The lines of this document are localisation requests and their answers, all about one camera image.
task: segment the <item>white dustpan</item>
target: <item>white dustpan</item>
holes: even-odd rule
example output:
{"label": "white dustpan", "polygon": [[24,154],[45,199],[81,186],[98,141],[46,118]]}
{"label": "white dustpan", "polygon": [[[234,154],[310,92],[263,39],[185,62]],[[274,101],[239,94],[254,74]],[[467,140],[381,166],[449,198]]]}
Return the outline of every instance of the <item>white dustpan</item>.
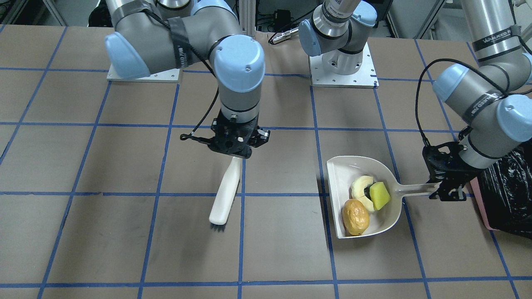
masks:
{"label": "white dustpan", "polygon": [[[429,195],[436,191],[439,183],[401,185],[393,173],[379,161],[361,156],[338,156],[327,161],[329,173],[332,216],[336,236],[339,239],[373,236],[391,228],[399,219],[404,196]],[[342,221],[342,208],[351,198],[351,184],[360,176],[372,176],[384,182],[392,199],[380,211],[370,213],[369,227],[359,236],[346,233]]]}

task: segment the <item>scrub brush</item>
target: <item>scrub brush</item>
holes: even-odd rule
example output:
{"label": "scrub brush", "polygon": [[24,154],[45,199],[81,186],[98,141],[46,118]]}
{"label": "scrub brush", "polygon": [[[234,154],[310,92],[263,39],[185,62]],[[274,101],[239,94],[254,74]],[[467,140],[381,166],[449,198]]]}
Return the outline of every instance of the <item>scrub brush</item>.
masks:
{"label": "scrub brush", "polygon": [[218,193],[216,193],[216,198],[212,205],[211,214],[209,215],[209,222],[213,224],[211,226],[212,228],[219,228],[217,226],[224,226],[227,223],[229,211],[231,211],[232,203],[235,200],[236,189],[241,175],[242,158],[233,157],[229,167],[227,167],[226,173],[223,175],[220,188],[218,188]]}

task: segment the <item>grid square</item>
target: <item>grid square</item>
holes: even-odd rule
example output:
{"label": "grid square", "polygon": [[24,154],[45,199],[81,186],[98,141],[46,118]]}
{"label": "grid square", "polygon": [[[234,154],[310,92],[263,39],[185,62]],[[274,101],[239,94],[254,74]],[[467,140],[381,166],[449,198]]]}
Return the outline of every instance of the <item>grid square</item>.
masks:
{"label": "grid square", "polygon": [[42,282],[68,199],[0,196],[0,284]]}
{"label": "grid square", "polygon": [[265,76],[259,105],[261,127],[314,127],[309,78]]}
{"label": "grid square", "polygon": [[[195,126],[209,108],[216,94],[218,83],[210,73],[184,72],[181,75],[173,124]],[[204,125],[211,125],[212,120],[218,116],[220,107],[220,99],[217,99],[211,112],[205,118]]]}
{"label": "grid square", "polygon": [[[433,145],[453,141],[451,133],[425,133]],[[402,184],[423,184],[429,171],[423,159],[423,141],[418,132],[388,132]]]}
{"label": "grid square", "polygon": [[16,126],[0,125],[0,150],[4,152],[5,146],[8,144]]}
{"label": "grid square", "polygon": [[235,299],[237,287],[145,287],[143,299],[216,298]]}
{"label": "grid square", "polygon": [[104,37],[113,28],[69,27],[51,65],[55,69],[108,70]]}
{"label": "grid square", "polygon": [[113,82],[100,123],[168,124],[176,84]]}
{"label": "grid square", "polygon": [[[329,219],[333,227],[332,214],[329,214]],[[404,211],[389,230],[360,239],[338,239],[333,236],[332,247],[338,279],[421,278]]]}
{"label": "grid square", "polygon": [[[425,62],[429,64],[435,59],[439,58],[453,58],[463,61],[472,67],[477,67],[475,57],[471,54],[466,43],[461,41],[440,41],[440,40],[417,40],[421,53]],[[439,62],[430,67],[429,73],[433,80],[436,80],[438,76],[453,63],[451,62]],[[462,118],[456,114],[449,106],[443,105],[445,113],[451,122],[453,130],[461,130],[466,126],[466,123]]]}
{"label": "grid square", "polygon": [[0,298],[34,299],[38,294],[38,288],[0,288]]}
{"label": "grid square", "polygon": [[153,203],[153,197],[74,197],[48,282],[139,281]]}
{"label": "grid square", "polygon": [[[204,144],[179,139],[179,135],[190,131],[191,129],[172,129],[161,191],[216,193],[231,163],[231,157],[215,153]],[[210,138],[214,133],[210,129],[199,129],[194,136]]]}
{"label": "grid square", "polygon": [[357,298],[427,299],[423,283],[338,285],[338,292],[341,299],[354,295]]}
{"label": "grid square", "polygon": [[407,197],[427,277],[506,276],[472,200]]}
{"label": "grid square", "polygon": [[223,232],[211,229],[213,202],[213,197],[159,199],[146,281],[238,280],[240,198]]}
{"label": "grid square", "polygon": [[[436,59],[452,58],[463,61],[472,67],[477,67],[475,57],[469,50],[467,43],[463,41],[424,39],[417,39],[416,41],[427,65]],[[433,80],[436,80],[444,70],[453,64],[452,62],[438,62],[434,64],[429,69],[430,76]]]}
{"label": "grid square", "polygon": [[299,37],[284,41],[279,45],[268,44],[271,34],[257,32],[259,41],[266,56],[266,73],[304,74],[310,76],[309,56],[301,48]]}
{"label": "grid square", "polygon": [[0,190],[72,191],[91,130],[21,126],[0,165]]}
{"label": "grid square", "polygon": [[98,127],[79,192],[156,192],[167,128]]}
{"label": "grid square", "polygon": [[[415,122],[415,90],[417,82],[381,81],[377,89],[384,122],[388,129],[417,129]],[[425,130],[449,130],[431,84],[421,83],[419,121]]]}
{"label": "grid square", "polygon": [[0,121],[20,120],[43,76],[42,71],[0,70]]}
{"label": "grid square", "polygon": [[243,280],[331,279],[317,197],[246,197]]}
{"label": "grid square", "polygon": [[373,89],[314,88],[320,128],[383,128]]}
{"label": "grid square", "polygon": [[334,298],[333,285],[279,285],[279,286],[244,286],[242,299],[323,299]]}
{"label": "grid square", "polygon": [[24,121],[94,123],[106,89],[104,73],[48,72]]}
{"label": "grid square", "polygon": [[524,237],[494,231],[510,274],[532,276],[532,242]]}
{"label": "grid square", "polygon": [[246,192],[317,193],[318,169],[314,131],[274,130],[246,161]]}
{"label": "grid square", "polygon": [[6,26],[0,35],[0,67],[45,68],[63,30],[56,26]]}
{"label": "grid square", "polygon": [[520,298],[532,298],[532,281],[514,281]]}
{"label": "grid square", "polygon": [[327,161],[336,156],[366,156],[380,161],[390,171],[394,166],[384,132],[320,131],[321,163],[326,192],[329,191]]}
{"label": "grid square", "polygon": [[433,299],[452,298],[515,298],[509,281],[452,281],[429,283]]}
{"label": "grid square", "polygon": [[135,299],[138,288],[45,288],[43,299]]}
{"label": "grid square", "polygon": [[424,66],[413,39],[370,37],[368,45],[379,78],[419,79]]}

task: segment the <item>light blue joint cap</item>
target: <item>light blue joint cap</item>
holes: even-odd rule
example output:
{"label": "light blue joint cap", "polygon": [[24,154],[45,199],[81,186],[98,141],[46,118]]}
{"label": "light blue joint cap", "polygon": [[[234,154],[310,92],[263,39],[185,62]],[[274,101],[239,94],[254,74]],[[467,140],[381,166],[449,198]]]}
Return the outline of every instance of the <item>light blue joint cap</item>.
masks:
{"label": "light blue joint cap", "polygon": [[122,34],[113,32],[106,36],[105,47],[115,71],[122,79],[137,79],[150,75],[142,57]]}
{"label": "light blue joint cap", "polygon": [[199,2],[194,2],[194,7],[192,7],[192,10],[190,11],[190,15],[195,15],[200,9],[204,9],[209,6],[220,7],[231,12],[238,21],[236,14],[224,0],[201,0]]}
{"label": "light blue joint cap", "polygon": [[231,35],[215,49],[214,73],[230,90],[246,93],[257,88],[266,72],[264,50],[247,35]]}
{"label": "light blue joint cap", "polygon": [[497,106],[497,121],[502,130],[517,142],[532,138],[532,105],[525,95],[511,95]]}
{"label": "light blue joint cap", "polygon": [[312,25],[310,24],[309,20],[304,20],[299,25],[299,35],[300,35],[300,43],[301,48],[303,48],[303,51],[310,56],[320,56],[321,55],[321,48],[320,43],[318,42],[318,35],[314,31],[314,28],[312,28]]}
{"label": "light blue joint cap", "polygon": [[528,77],[528,80],[527,82],[530,82],[532,81],[532,55],[528,54],[528,53],[523,53],[524,56],[526,56],[528,58],[528,60],[530,61],[530,77]]}
{"label": "light blue joint cap", "polygon": [[466,75],[467,71],[469,71],[469,69],[463,65],[454,64],[439,75],[438,79],[436,79],[436,82],[433,84],[433,90],[440,101],[445,102],[449,99],[453,91]]}
{"label": "light blue joint cap", "polygon": [[364,26],[373,27],[377,22],[377,11],[371,4],[361,1],[351,17]]}

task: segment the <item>blue grid line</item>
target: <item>blue grid line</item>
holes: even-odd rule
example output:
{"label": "blue grid line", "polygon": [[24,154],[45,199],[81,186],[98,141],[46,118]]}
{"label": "blue grid line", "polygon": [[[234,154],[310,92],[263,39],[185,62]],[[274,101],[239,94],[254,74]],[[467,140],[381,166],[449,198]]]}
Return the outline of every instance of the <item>blue grid line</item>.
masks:
{"label": "blue grid line", "polygon": [[[14,121],[7,121],[2,122],[0,121],[0,125],[16,125],[20,124],[21,126],[71,126],[71,127],[90,127],[93,126],[93,123],[78,123],[78,122],[14,122]],[[157,124],[157,123],[99,123],[98,127],[130,127],[130,128],[184,128],[184,129],[191,129],[194,128],[195,125],[193,124]],[[210,129],[211,126],[200,126],[201,129]],[[305,131],[314,131],[315,128],[312,127],[263,127],[264,129],[268,130],[305,130]],[[321,127],[317,128],[319,131],[377,131],[382,132],[384,129],[381,128],[335,128],[335,127]],[[388,132],[419,132],[418,129],[390,129],[386,128]],[[432,133],[460,133],[458,130],[433,130],[433,129],[427,129],[423,130],[424,132],[432,132]]]}
{"label": "blue grid line", "polygon": [[146,253],[144,255],[144,263],[142,266],[142,273],[140,275],[140,286],[138,287],[138,294],[137,298],[142,298],[142,292],[144,289],[144,283],[146,281],[146,272],[148,269],[148,261],[149,261],[149,253],[152,248],[152,240],[153,240],[153,231],[155,229],[155,219],[157,217],[157,208],[159,207],[159,198],[161,197],[161,186],[163,184],[163,176],[164,176],[164,167],[166,165],[166,159],[168,156],[168,148],[170,146],[170,139],[172,137],[172,125],[173,123],[173,117],[176,113],[176,106],[177,106],[177,98],[179,95],[179,84],[176,85],[176,92],[173,97],[173,105],[172,105],[172,111],[170,113],[170,122],[168,123],[168,132],[167,132],[167,138],[166,142],[164,144],[164,155],[163,159],[161,161],[161,170],[159,172],[159,180],[157,181],[157,190],[155,195],[155,201],[153,203],[153,212],[152,212],[152,221],[149,226],[149,234],[148,234],[148,242],[146,244]]}
{"label": "blue grid line", "polygon": [[[312,102],[312,116],[314,118],[314,134],[316,137],[316,148],[318,151],[318,167],[320,170],[320,185],[322,193],[325,192],[325,177],[323,175],[323,166],[321,160],[321,146],[320,146],[320,134],[318,132],[318,117],[316,114],[316,104],[314,101],[314,89],[310,86],[310,100]],[[327,197],[323,196],[323,213],[325,218],[325,229],[327,232],[327,246],[329,247],[329,258],[331,262],[331,271],[332,271],[332,282],[334,286],[335,299],[340,298],[340,293],[338,292],[338,283],[336,277],[336,262],[334,260],[334,249],[333,249],[333,239],[331,237],[331,227],[329,223],[329,208],[327,207]]]}
{"label": "blue grid line", "polygon": [[[156,192],[34,192],[34,191],[0,191],[0,195],[40,195],[40,196],[157,196]],[[216,193],[171,193],[159,192],[166,197],[215,197]],[[236,196],[253,197],[318,197],[329,193],[237,193]]]}
{"label": "blue grid line", "polygon": [[273,74],[273,73],[265,73],[265,76],[271,76],[271,77],[304,77],[304,78],[310,78],[309,74]]}
{"label": "blue grid line", "polygon": [[[421,49],[419,48],[418,40],[414,39],[414,42],[415,42],[416,48],[418,49],[419,56],[421,57],[421,61],[423,62],[423,66],[427,67],[427,63],[425,62],[425,58],[423,57]],[[432,79],[432,76],[430,75],[430,70],[427,70],[427,75],[429,76],[430,83],[433,84],[434,80]],[[449,126],[449,131],[452,132],[453,131],[453,126],[451,125],[451,121],[449,120],[449,117],[447,116],[447,112],[445,111],[445,107],[443,107],[442,101],[440,101],[439,98],[437,98],[437,99],[438,99],[439,106],[442,109],[443,116],[445,117],[445,121],[447,122],[447,125]],[[454,141],[458,141],[454,134],[451,134],[451,135],[453,136],[453,140]]]}
{"label": "blue grid line", "polygon": [[[512,276],[518,281],[532,280],[532,276]],[[427,278],[429,283],[449,283],[456,281],[508,281],[507,276],[473,276],[473,277],[434,277]],[[359,284],[409,284],[422,283],[422,278],[389,278],[389,279],[339,279],[339,285]],[[279,286],[279,285],[332,285],[331,279],[323,280],[252,280],[242,281],[242,286]],[[196,286],[237,286],[238,281],[159,281],[144,283],[144,287],[196,287]],[[12,283],[0,284],[0,288],[38,288],[41,284]],[[139,287],[140,283],[47,283],[46,288],[113,288]]]}
{"label": "blue grid line", "polygon": [[[94,126],[93,126],[93,129],[92,129],[92,132],[90,133],[90,137],[89,137],[89,140],[87,142],[87,147],[85,148],[85,152],[83,154],[83,158],[81,159],[81,163],[79,165],[78,173],[76,174],[76,179],[74,181],[74,185],[72,186],[72,193],[74,193],[76,191],[76,188],[78,187],[79,179],[81,177],[81,172],[83,170],[83,167],[85,166],[85,162],[87,161],[87,156],[88,156],[88,153],[89,153],[89,149],[90,149],[90,146],[91,146],[91,144],[93,142],[94,135],[96,134],[97,124],[98,124],[98,121],[99,121],[100,117],[102,116],[103,107],[105,106],[105,101],[107,100],[107,96],[109,95],[109,90],[110,89],[111,89],[111,82],[109,82],[107,84],[107,89],[105,90],[105,94],[104,94],[103,99],[102,99],[102,104],[100,105],[100,108],[99,108],[99,111],[98,111],[98,115],[96,116],[96,120],[94,121]],[[67,221],[67,216],[68,216],[68,213],[70,211],[70,207],[72,205],[73,199],[74,199],[74,195],[72,194],[72,195],[70,195],[69,200],[68,200],[68,202],[66,204],[66,208],[65,208],[65,211],[64,211],[64,214],[63,214],[63,218],[61,220],[61,224],[60,224],[59,230],[57,232],[57,236],[56,236],[56,239],[55,239],[54,247],[52,249],[52,253],[51,253],[50,259],[48,261],[48,266],[46,267],[46,272],[44,273],[43,282],[42,282],[42,285],[41,285],[41,287],[39,289],[39,294],[37,295],[37,299],[41,299],[43,297],[44,288],[45,288],[46,283],[48,282],[48,276],[50,275],[50,271],[52,269],[52,264],[54,263],[55,254],[57,253],[57,248],[59,246],[59,241],[61,240],[61,236],[63,234],[63,228],[64,228],[65,223]]]}
{"label": "blue grid line", "polygon": [[[63,41],[63,37],[65,36],[65,33],[67,32],[67,27],[63,30],[63,34],[61,34],[61,37],[59,38],[59,41],[57,41],[57,45],[55,46],[54,52],[52,53],[52,57],[50,57],[50,60],[48,61],[48,64],[46,65],[46,69],[50,68],[50,65],[52,64],[52,61],[54,61],[55,54],[57,54],[57,50],[59,49],[59,46],[61,45],[61,42]],[[13,144],[13,140],[15,139],[16,133],[18,133],[20,128],[20,123],[24,120],[24,117],[26,117],[26,114],[28,114],[28,111],[30,109],[31,104],[33,103],[35,97],[37,96],[37,93],[39,92],[39,88],[41,84],[44,81],[44,77],[46,76],[47,70],[43,72],[43,75],[41,76],[39,83],[37,84],[37,87],[35,87],[35,90],[33,94],[31,95],[30,101],[28,102],[28,105],[26,105],[26,108],[24,109],[24,112],[20,116],[19,123],[15,127],[15,130],[13,131],[13,134],[11,135],[11,138],[7,142],[7,145],[4,148],[4,152],[2,153],[2,156],[0,156],[0,165],[2,165],[2,162],[4,162],[4,159],[11,147],[11,144]]]}
{"label": "blue grid line", "polygon": [[506,272],[506,277],[510,281],[510,285],[512,286],[513,294],[516,296],[516,299],[519,299],[519,294],[517,293],[516,285],[513,283],[510,270],[508,269],[508,265],[506,264],[506,261],[504,260],[504,256],[502,254],[501,247],[499,246],[497,239],[495,238],[495,234],[492,230],[489,231],[489,234],[492,237],[493,243],[495,244],[495,248],[497,248],[497,253],[499,254],[499,257],[501,259],[502,266],[504,267],[504,272]]}
{"label": "blue grid line", "polygon": [[[467,47],[469,48],[469,52],[471,52],[471,55],[473,56],[473,58],[477,62],[477,66],[479,66],[477,56],[475,55],[475,53],[474,53],[473,49],[471,48],[471,46],[469,45],[469,43],[467,43]],[[492,230],[489,231],[489,234],[492,237],[493,244],[495,245],[495,248],[497,249],[497,253],[499,254],[499,258],[501,259],[501,263],[502,263],[502,266],[504,268],[504,272],[506,272],[506,276],[508,277],[508,280],[510,281],[510,286],[512,286],[513,294],[515,295],[516,299],[519,299],[519,294],[517,293],[516,285],[513,283],[513,279],[512,279],[512,276],[510,274],[510,270],[508,269],[508,265],[506,264],[506,261],[504,259],[504,255],[503,255],[502,250],[501,250],[501,248],[500,248],[500,246],[498,244],[497,238],[495,237],[495,234],[493,233]]]}
{"label": "blue grid line", "polygon": [[[380,78],[378,77],[377,79],[384,80],[384,81],[412,81],[412,82],[419,81],[418,79],[404,79],[404,78]],[[432,82],[432,80],[423,79],[422,82]]]}
{"label": "blue grid line", "polygon": [[477,56],[475,55],[475,51],[473,51],[473,48],[471,48],[471,45],[469,43],[467,44],[467,48],[469,48],[469,52],[471,52],[471,56],[475,59],[475,62],[477,62],[477,66],[479,66]]}
{"label": "blue grid line", "polygon": [[242,299],[242,280],[244,275],[244,212],[246,206],[246,160],[242,160],[242,195],[240,196],[240,235],[238,239],[238,289],[237,299]]}
{"label": "blue grid line", "polygon": [[406,202],[405,198],[403,198],[403,205],[404,205],[404,213],[406,215],[408,226],[410,228],[410,235],[412,236],[412,242],[414,243],[415,255],[418,258],[419,270],[421,271],[421,278],[423,280],[423,284],[425,285],[425,292],[427,292],[427,299],[431,299],[432,296],[430,294],[427,275],[425,274],[425,267],[423,266],[423,260],[421,259],[421,252],[419,251],[418,241],[415,237],[414,224],[412,222],[412,217],[410,217],[408,203]]}
{"label": "blue grid line", "polygon": [[[390,142],[390,139],[389,139],[389,136],[388,136],[388,130],[386,129],[386,122],[384,121],[383,111],[382,111],[381,106],[380,106],[379,95],[377,94],[377,90],[375,88],[373,89],[373,93],[375,95],[375,100],[377,101],[377,108],[379,110],[380,120],[383,123],[384,135],[386,137],[386,143],[388,144],[388,150],[390,152],[390,157],[392,158],[392,165],[394,167],[395,176],[397,178],[397,181],[400,183],[401,182],[401,177],[399,176],[399,170],[397,168],[397,163],[395,161],[395,156],[394,156],[394,152],[393,152],[393,149],[392,149],[392,143]],[[412,236],[412,242],[414,244],[415,252],[416,252],[416,255],[417,255],[417,258],[418,258],[419,270],[421,272],[422,281],[423,281],[423,284],[425,286],[425,292],[427,293],[427,299],[432,299],[432,296],[430,294],[429,285],[428,285],[428,282],[427,282],[427,276],[425,275],[425,268],[423,267],[423,261],[421,259],[421,254],[420,254],[419,248],[418,248],[418,242],[417,242],[417,240],[415,238],[414,226],[412,225],[412,221],[410,219],[410,213],[408,212],[408,205],[407,205],[406,201],[404,200],[404,198],[403,198],[403,203],[404,203],[404,209],[405,209],[406,218],[408,219],[408,225],[409,225],[409,228],[410,228],[410,234]]]}
{"label": "blue grid line", "polygon": [[7,67],[0,67],[0,70],[2,71],[46,71],[46,69],[40,69],[40,68],[7,68]]}
{"label": "blue grid line", "polygon": [[52,72],[93,72],[93,73],[107,73],[109,70],[93,70],[93,69],[49,69]]}
{"label": "blue grid line", "polygon": [[326,194],[320,193],[244,193],[245,196],[254,196],[254,197],[317,197],[317,196],[326,196]]}
{"label": "blue grid line", "polygon": [[377,94],[376,88],[373,89],[373,95],[375,96],[375,101],[377,102],[377,109],[379,110],[380,122],[383,124],[384,137],[386,138],[386,144],[388,145],[388,151],[390,152],[390,157],[392,158],[395,177],[397,178],[397,181],[399,181],[400,180],[399,170],[397,169],[397,165],[395,164],[394,152],[392,151],[392,143],[390,142],[390,137],[388,136],[388,129],[386,128],[386,122],[384,121],[384,114],[380,106],[379,95]]}

